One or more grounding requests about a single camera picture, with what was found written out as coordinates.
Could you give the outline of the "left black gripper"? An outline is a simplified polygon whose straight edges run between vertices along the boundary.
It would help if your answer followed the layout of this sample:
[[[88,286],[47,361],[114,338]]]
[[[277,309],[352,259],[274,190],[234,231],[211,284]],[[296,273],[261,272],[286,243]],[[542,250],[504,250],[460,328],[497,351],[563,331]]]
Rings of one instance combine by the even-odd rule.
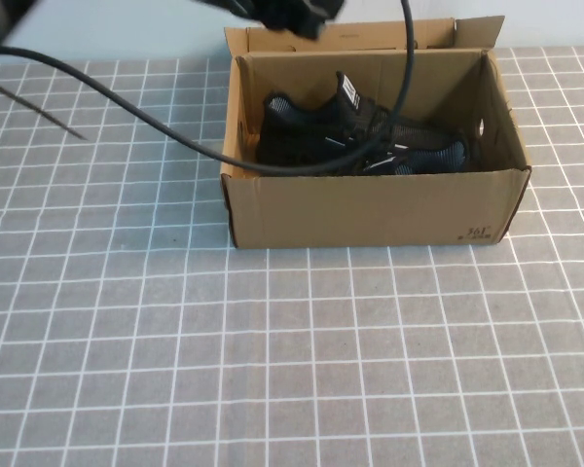
[[[326,22],[337,17],[344,0],[254,0],[249,16],[270,31],[287,31],[316,40]]]

